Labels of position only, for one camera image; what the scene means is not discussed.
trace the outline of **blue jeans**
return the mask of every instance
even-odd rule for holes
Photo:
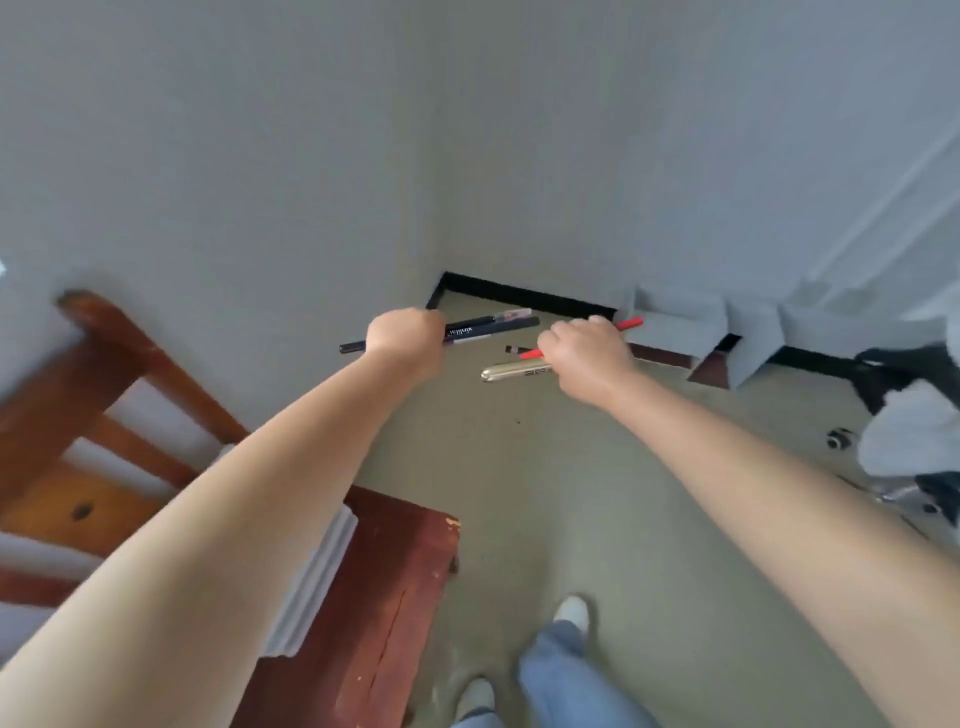
[[[583,635],[571,622],[555,621],[540,631],[520,658],[519,679],[540,728],[660,728],[584,659]],[[480,708],[457,728],[503,728],[503,723]]]

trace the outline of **gray floor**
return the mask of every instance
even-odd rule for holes
[[[502,304],[447,294],[451,321]],[[554,320],[541,316],[546,324]],[[527,723],[516,655],[566,593],[597,607],[592,656],[668,728],[886,725],[851,675],[641,444],[568,400],[552,375],[480,370],[536,329],[452,347],[444,373],[387,425],[358,482],[463,523],[415,688],[421,728],[448,725],[486,672],[508,728]],[[825,433],[867,419],[850,385],[766,367],[737,392],[657,378],[834,472],[862,479]]]

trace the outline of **forearm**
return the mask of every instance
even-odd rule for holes
[[[0,723],[229,723],[292,577],[412,386],[366,354],[194,481],[0,672]]]
[[[955,722],[960,569],[837,478],[635,375],[607,409],[837,651],[898,725]]]

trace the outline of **wood grain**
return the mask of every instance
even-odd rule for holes
[[[300,652],[264,658],[233,728],[398,728],[460,523],[356,486],[343,564]]]
[[[0,406],[0,509],[18,498],[144,373],[120,347],[87,338]]]
[[[220,442],[238,443],[250,434],[113,303],[89,291],[69,291],[57,305],[71,321],[140,357],[150,383]]]
[[[0,510],[0,530],[106,558],[162,507],[60,462]]]
[[[0,568],[0,601],[7,604],[59,607],[79,586],[79,581]]]
[[[177,488],[189,485],[199,475],[189,465],[181,463],[173,455],[168,455],[105,414],[93,422],[84,437]]]

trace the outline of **white shoe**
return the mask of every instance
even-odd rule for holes
[[[570,595],[560,603],[553,620],[560,621],[562,619],[573,622],[584,638],[590,631],[590,609],[580,596]]]
[[[474,677],[464,691],[460,693],[460,700],[457,701],[457,712],[454,722],[460,722],[467,713],[472,713],[478,708],[487,708],[494,710],[496,700],[493,695],[493,685],[486,677]]]

